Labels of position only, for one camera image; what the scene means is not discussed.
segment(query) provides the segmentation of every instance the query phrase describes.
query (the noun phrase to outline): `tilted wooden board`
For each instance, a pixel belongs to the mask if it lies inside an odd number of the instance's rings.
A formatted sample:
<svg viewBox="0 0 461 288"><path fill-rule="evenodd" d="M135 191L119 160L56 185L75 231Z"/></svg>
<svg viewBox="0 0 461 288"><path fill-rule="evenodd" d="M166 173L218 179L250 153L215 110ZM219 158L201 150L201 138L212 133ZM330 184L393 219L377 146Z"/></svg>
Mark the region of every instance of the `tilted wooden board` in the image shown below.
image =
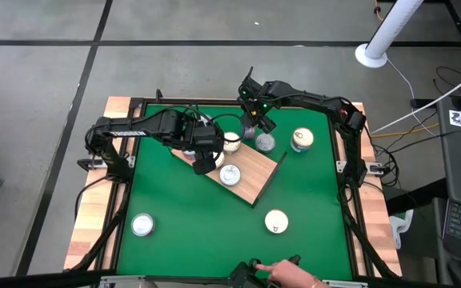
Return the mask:
<svg viewBox="0 0 461 288"><path fill-rule="evenodd" d="M181 150L172 150L172 154L190 165L193 162L184 157ZM236 165L241 171L241 180L235 186L223 185L220 181L220 169L213 170L206 174L206 176L215 180L230 192L238 195L241 199L250 204L254 204L255 199L257 199L261 190L266 185L268 178L277 166L277 162L260 154L245 144L241 144L238 152L232 155L225 154L222 167L228 164Z"/></svg>

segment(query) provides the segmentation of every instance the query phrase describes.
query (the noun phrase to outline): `black table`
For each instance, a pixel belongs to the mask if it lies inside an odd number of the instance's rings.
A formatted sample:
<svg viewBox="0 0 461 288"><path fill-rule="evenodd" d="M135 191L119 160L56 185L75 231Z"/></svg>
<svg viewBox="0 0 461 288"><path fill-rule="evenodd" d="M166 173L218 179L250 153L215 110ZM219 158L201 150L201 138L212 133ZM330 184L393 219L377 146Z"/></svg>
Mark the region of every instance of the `black table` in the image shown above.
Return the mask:
<svg viewBox="0 0 461 288"><path fill-rule="evenodd" d="M437 110L442 134L461 130L461 127L450 124L449 110L456 110L450 98L445 98L439 102ZM402 243L404 246L408 244L407 246L412 247L412 254L435 258L439 282L452 284L447 272L447 262L449 259L457 257L444 249L440 238L442 238L447 200L450 198L461 202L461 133L443 137L441 138L441 143L443 146L445 178L387 200L387 210L389 214L396 214L409 209L423 207L422 209L426 211L426 216L414 214L411 228L408 232L402 234ZM428 224L432 223L435 224L435 231L428 229ZM428 241L421 242L421 238L428 239Z"/></svg>

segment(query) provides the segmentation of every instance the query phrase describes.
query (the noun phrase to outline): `green table surface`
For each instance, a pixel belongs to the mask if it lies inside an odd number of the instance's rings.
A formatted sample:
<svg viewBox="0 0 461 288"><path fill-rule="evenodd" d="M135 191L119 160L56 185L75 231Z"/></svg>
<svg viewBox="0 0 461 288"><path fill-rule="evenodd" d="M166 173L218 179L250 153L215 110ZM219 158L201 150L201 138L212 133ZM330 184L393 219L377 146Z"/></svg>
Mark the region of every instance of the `green table surface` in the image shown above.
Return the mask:
<svg viewBox="0 0 461 288"><path fill-rule="evenodd" d="M152 114L164 106L148 106ZM240 115L234 106L200 106L203 113ZM351 266L343 216L337 201L335 160L327 117L301 109L272 110L274 151L267 157L287 156L255 208L191 166L170 155L151 138L143 138L136 162L120 255L118 274L175 277L227 277L239 262L258 258L273 263L295 254L300 266L320 278L350 280ZM219 118L225 131L241 133L235 118ZM310 129L314 145L298 154L291 135ZM255 148L253 141L243 141ZM268 211L280 209L289 218L283 234L264 224ZM131 220L148 213L154 233L135 236Z"/></svg>

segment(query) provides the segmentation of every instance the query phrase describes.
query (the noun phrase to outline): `metal can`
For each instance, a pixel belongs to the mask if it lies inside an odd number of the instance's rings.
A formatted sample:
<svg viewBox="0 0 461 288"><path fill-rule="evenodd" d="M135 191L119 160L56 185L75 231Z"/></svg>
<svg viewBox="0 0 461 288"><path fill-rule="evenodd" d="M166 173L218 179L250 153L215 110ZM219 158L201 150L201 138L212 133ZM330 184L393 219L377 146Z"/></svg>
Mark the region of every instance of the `metal can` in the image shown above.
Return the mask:
<svg viewBox="0 0 461 288"><path fill-rule="evenodd" d="M273 209L264 218L264 224L266 228L275 234L281 234L287 229L289 225L289 219L287 215L278 209Z"/></svg>
<svg viewBox="0 0 461 288"><path fill-rule="evenodd" d="M183 151L182 154L184 155L184 158L186 159L190 159L191 161L195 160L195 151L193 150Z"/></svg>
<svg viewBox="0 0 461 288"><path fill-rule="evenodd" d="M213 158L215 158L216 155L218 155L218 153L213 152ZM223 153L220 153L220 156L216 160L214 160L214 163L216 164L216 169L222 166L224 160L225 160L225 155Z"/></svg>
<svg viewBox="0 0 461 288"><path fill-rule="evenodd" d="M245 127L245 133L243 134L243 138L245 139L253 139L255 137L255 127Z"/></svg>
<svg viewBox="0 0 461 288"><path fill-rule="evenodd" d="M226 132L223 137L227 140L238 140L239 136L234 132ZM223 153L232 155L238 151L239 147L241 146L241 141L237 142L227 142L223 143Z"/></svg>
<svg viewBox="0 0 461 288"><path fill-rule="evenodd" d="M150 235L155 228L154 219L147 213L138 214L134 216L131 228L136 236L143 237Z"/></svg>
<svg viewBox="0 0 461 288"><path fill-rule="evenodd" d="M314 142L314 135L307 128L298 128L291 138L291 147L296 152L302 152L311 148Z"/></svg>
<svg viewBox="0 0 461 288"><path fill-rule="evenodd" d="M255 146L263 153L270 153L275 148L275 139L269 134L260 134L255 139Z"/></svg>
<svg viewBox="0 0 461 288"><path fill-rule="evenodd" d="M225 165L220 170L220 181L225 186L234 186L241 179L241 171L236 165Z"/></svg>

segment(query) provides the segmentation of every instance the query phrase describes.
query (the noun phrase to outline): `gray floor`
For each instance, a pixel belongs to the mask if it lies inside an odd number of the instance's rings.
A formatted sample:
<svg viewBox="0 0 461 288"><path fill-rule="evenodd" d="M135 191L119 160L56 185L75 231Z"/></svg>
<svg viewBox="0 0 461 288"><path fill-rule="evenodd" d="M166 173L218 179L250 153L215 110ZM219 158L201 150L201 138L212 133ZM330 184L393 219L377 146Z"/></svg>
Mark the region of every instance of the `gray floor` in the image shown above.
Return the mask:
<svg viewBox="0 0 461 288"><path fill-rule="evenodd" d="M103 6L103 0L0 0L0 38L92 39ZM372 6L365 0L115 1L103 38L366 41L379 24ZM458 41L459 35L445 7L428 4L399 40ZM15 268L87 53L88 47L0 47L0 177L6 180L0 188L0 276ZM461 71L461 49L391 48L388 54L422 98L439 96L432 82L437 66ZM30 272L62 269L75 196L86 178L75 161L86 157L82 136L108 96L150 97L161 88L168 98L235 98L250 66L260 82L282 79L299 89L364 102L372 130L410 110L408 87L395 70L360 66L353 48L100 47ZM409 119L385 132L414 124ZM400 145L426 136L407 136ZM383 146L391 141L375 140ZM443 176L437 141L397 158L405 189Z"/></svg>

